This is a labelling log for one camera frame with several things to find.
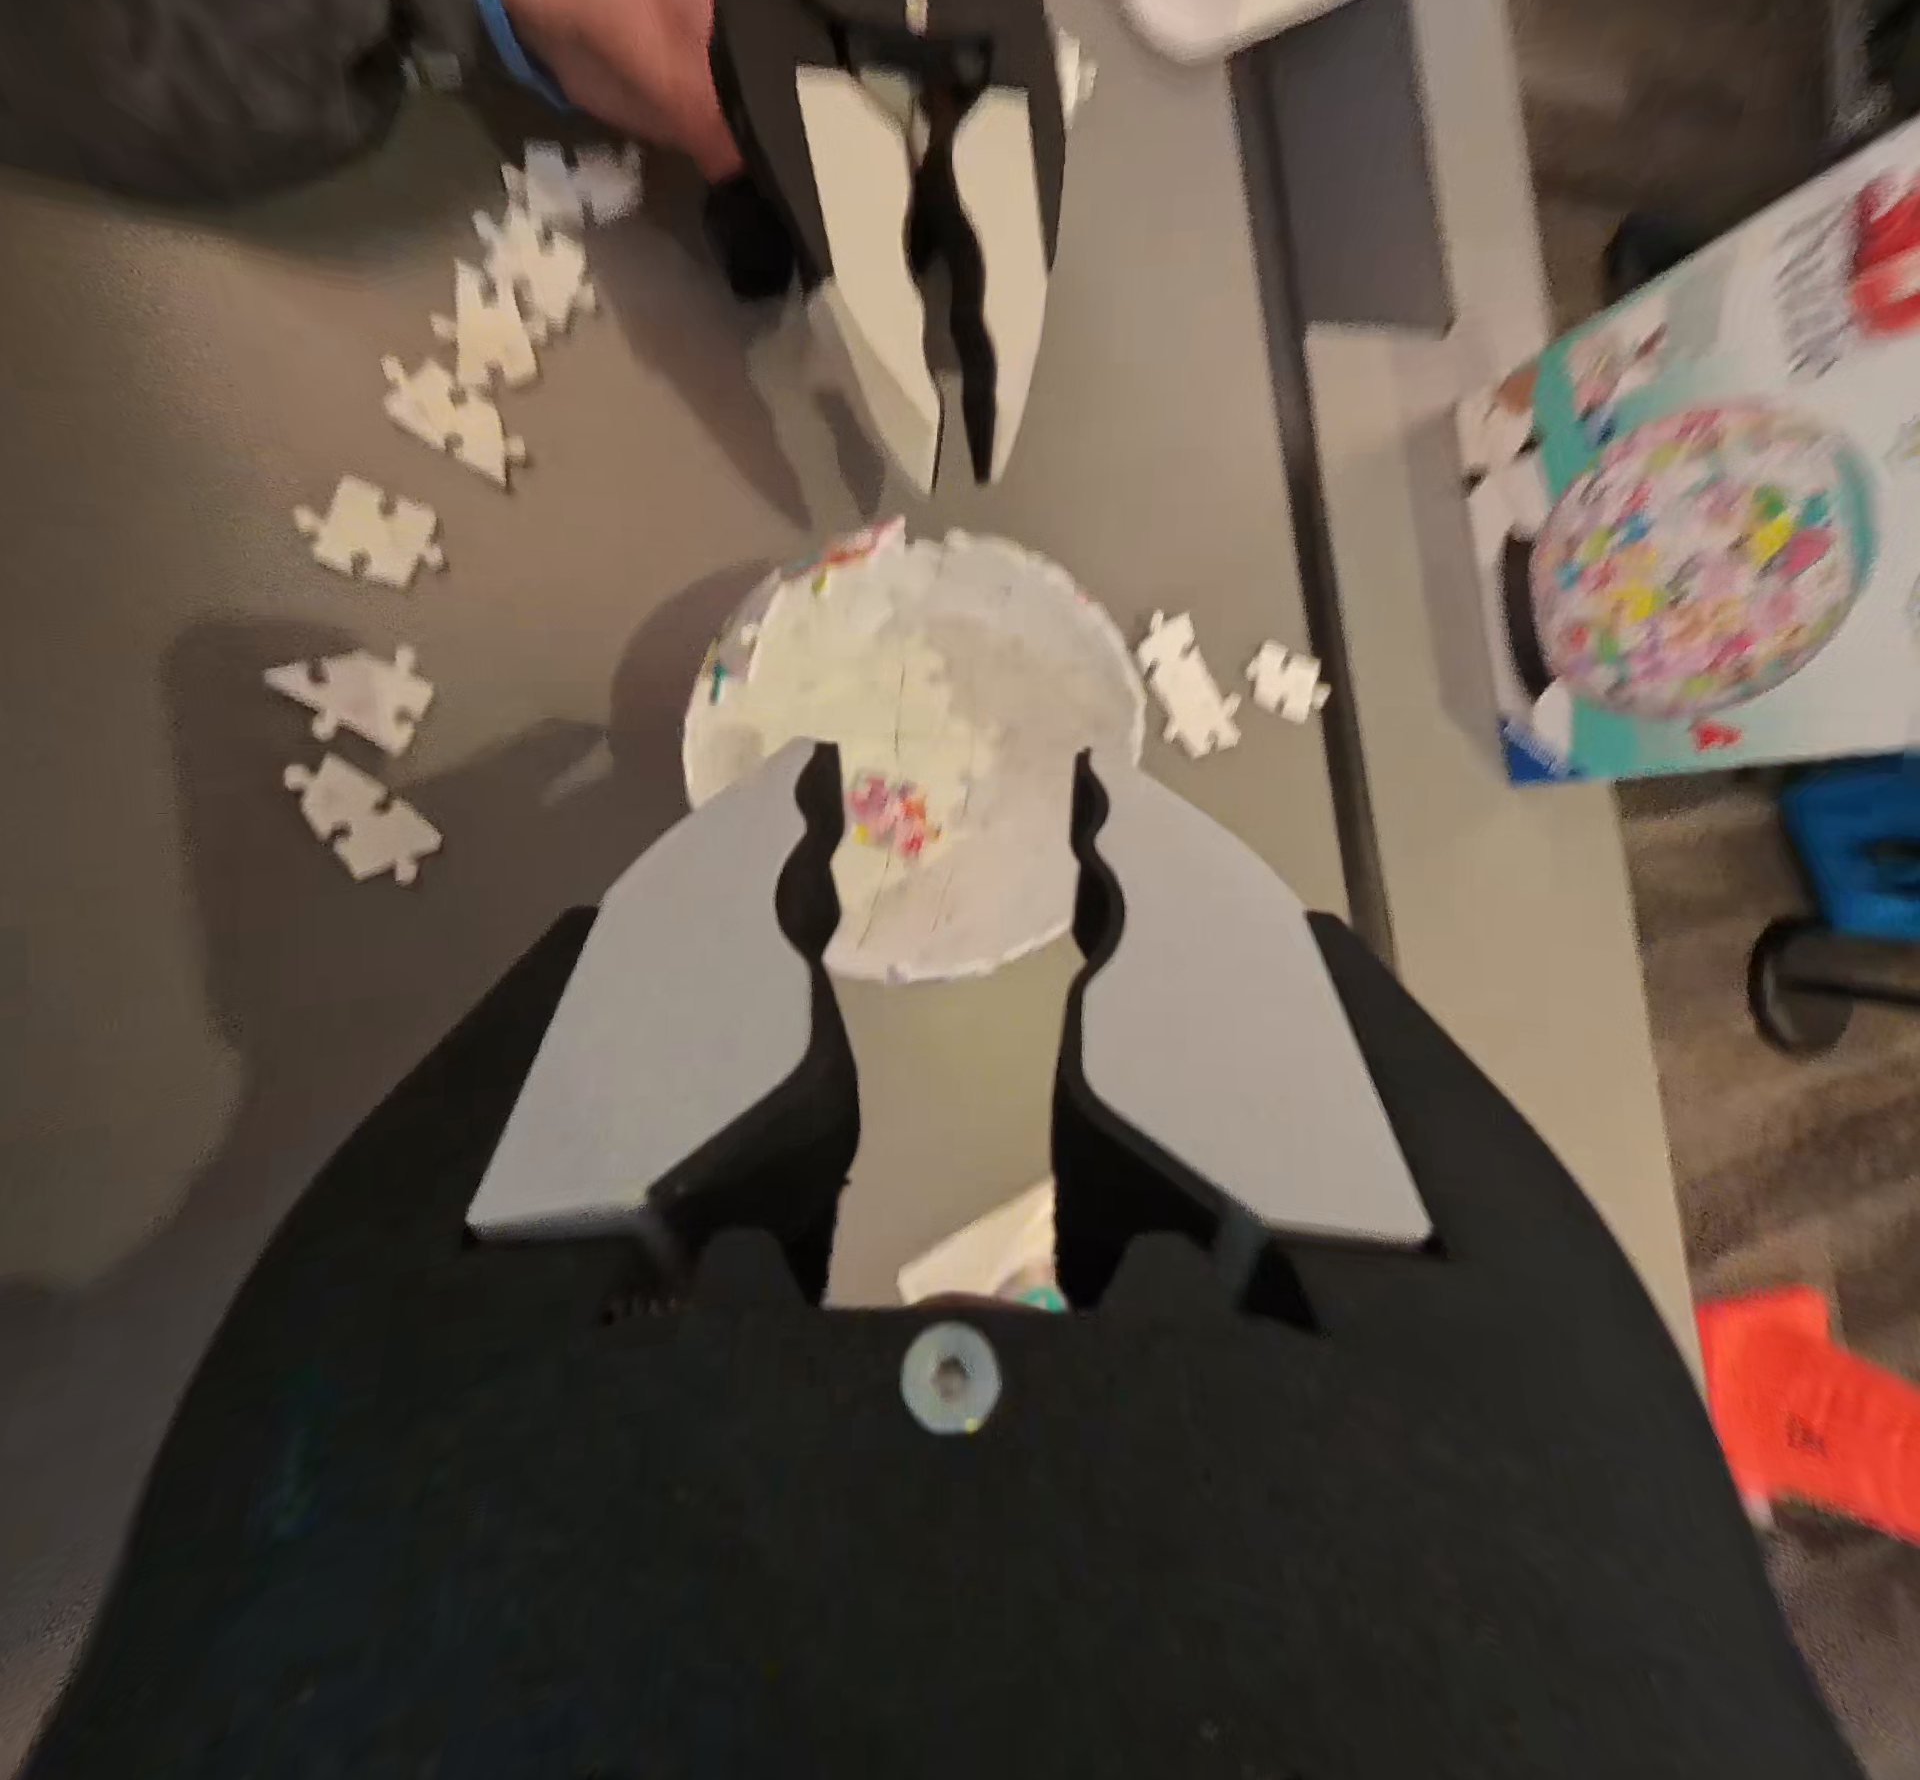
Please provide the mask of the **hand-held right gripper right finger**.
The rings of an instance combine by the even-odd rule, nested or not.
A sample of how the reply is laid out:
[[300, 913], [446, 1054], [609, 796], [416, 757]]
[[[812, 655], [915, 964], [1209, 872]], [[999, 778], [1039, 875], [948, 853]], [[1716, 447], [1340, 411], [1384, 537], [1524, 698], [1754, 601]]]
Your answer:
[[1069, 847], [1084, 964], [1050, 1111], [1069, 1308], [1160, 1234], [1245, 1308], [1292, 1245], [1423, 1254], [1428, 1204], [1292, 888], [1114, 753], [1073, 765]]

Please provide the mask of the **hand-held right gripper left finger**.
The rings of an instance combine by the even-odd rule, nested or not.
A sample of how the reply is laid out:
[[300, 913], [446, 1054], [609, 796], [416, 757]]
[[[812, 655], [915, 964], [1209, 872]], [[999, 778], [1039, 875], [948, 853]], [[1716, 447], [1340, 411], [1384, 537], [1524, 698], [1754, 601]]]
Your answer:
[[686, 1288], [725, 1234], [830, 1288], [859, 1144], [827, 971], [846, 830], [832, 742], [789, 742], [608, 888], [469, 1204], [483, 1245], [623, 1240]]

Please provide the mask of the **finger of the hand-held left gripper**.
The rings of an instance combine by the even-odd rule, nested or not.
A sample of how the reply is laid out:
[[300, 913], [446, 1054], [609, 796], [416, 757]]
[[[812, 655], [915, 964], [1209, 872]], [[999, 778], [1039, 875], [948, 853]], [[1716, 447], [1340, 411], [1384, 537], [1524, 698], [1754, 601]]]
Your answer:
[[978, 484], [1004, 478], [1041, 357], [1050, 256], [1030, 97], [992, 85], [948, 135], [950, 335]]
[[797, 85], [830, 254], [808, 319], [836, 344], [876, 449], [929, 495], [946, 407], [925, 356], [909, 235], [931, 125], [906, 75], [802, 65]]

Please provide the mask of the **colourful puzzle ball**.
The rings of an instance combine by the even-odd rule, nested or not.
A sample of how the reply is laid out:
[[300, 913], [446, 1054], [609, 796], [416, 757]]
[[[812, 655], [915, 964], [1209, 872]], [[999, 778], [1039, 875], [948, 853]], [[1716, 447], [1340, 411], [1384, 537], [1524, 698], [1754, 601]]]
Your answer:
[[1138, 763], [1146, 690], [1117, 619], [999, 536], [900, 518], [764, 576], [709, 647], [682, 729], [692, 808], [791, 740], [838, 749], [830, 973], [985, 976], [1072, 928], [1075, 763]]

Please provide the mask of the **person's left forearm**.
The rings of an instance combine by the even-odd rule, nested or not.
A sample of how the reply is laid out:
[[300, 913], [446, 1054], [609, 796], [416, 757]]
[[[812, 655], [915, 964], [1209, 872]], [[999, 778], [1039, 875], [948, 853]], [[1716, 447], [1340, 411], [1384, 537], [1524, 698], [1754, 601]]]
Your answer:
[[3, 0], [3, 163], [235, 203], [368, 153], [418, 61], [481, 53], [477, 0]]

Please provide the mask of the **white puzzle leaflet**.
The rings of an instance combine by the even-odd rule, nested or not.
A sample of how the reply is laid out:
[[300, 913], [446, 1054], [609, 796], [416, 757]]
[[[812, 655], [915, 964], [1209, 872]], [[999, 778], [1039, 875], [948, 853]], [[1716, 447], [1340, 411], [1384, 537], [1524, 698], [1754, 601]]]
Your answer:
[[1042, 1179], [909, 1262], [897, 1276], [900, 1304], [985, 1299], [1041, 1313], [1069, 1313], [1058, 1283], [1057, 1188]]

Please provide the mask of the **two joined white puzzle pieces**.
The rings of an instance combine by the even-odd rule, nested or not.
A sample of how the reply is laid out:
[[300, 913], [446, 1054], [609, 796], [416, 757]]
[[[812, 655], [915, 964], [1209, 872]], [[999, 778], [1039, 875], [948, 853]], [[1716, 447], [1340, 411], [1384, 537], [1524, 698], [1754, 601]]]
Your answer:
[[1241, 698], [1220, 690], [1189, 614], [1155, 609], [1134, 647], [1134, 665], [1160, 709], [1165, 745], [1193, 762], [1241, 745]]

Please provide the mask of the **single white puzzle piece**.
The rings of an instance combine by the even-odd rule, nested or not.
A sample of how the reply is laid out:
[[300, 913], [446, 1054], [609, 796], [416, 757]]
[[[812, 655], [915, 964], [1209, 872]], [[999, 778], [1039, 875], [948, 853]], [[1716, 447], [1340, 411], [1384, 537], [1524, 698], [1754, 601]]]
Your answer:
[[1321, 660], [1281, 641], [1264, 641], [1241, 671], [1248, 700], [1257, 711], [1307, 727], [1332, 700]]

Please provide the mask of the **row of white puzzle pieces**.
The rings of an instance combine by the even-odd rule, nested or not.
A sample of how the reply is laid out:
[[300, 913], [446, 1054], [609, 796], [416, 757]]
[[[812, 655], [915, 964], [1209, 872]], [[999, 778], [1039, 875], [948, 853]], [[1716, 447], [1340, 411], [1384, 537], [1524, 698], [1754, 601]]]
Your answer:
[[[408, 439], [508, 493], [530, 454], [498, 396], [536, 386], [544, 349], [597, 312], [588, 235], [641, 207], [643, 155], [531, 140], [502, 169], [502, 186], [503, 207], [472, 220], [477, 250], [454, 265], [452, 306], [432, 316], [433, 347], [415, 363], [382, 359], [379, 404]], [[355, 474], [322, 508], [304, 505], [292, 519], [314, 565], [358, 585], [405, 593], [448, 567], [440, 514]], [[309, 716], [317, 757], [280, 782], [313, 840], [355, 882], [410, 888], [441, 851], [441, 830], [342, 742], [388, 765], [406, 757], [438, 700], [416, 651], [342, 651], [275, 665], [264, 683]]]

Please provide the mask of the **colourful puzzle box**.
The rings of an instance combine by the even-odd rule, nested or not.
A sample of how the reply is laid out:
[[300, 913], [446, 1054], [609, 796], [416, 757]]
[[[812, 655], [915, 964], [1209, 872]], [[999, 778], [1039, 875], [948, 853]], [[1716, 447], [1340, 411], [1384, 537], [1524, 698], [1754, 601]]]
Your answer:
[[1512, 785], [1904, 753], [1919, 123], [1453, 407]]

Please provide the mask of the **black flat panel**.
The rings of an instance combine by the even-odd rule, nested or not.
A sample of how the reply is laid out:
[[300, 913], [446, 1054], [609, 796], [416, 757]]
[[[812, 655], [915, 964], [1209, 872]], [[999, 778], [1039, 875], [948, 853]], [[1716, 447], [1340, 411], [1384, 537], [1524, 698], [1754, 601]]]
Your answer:
[[1312, 327], [1453, 327], [1409, 0], [1350, 0], [1232, 63], [1275, 357]]

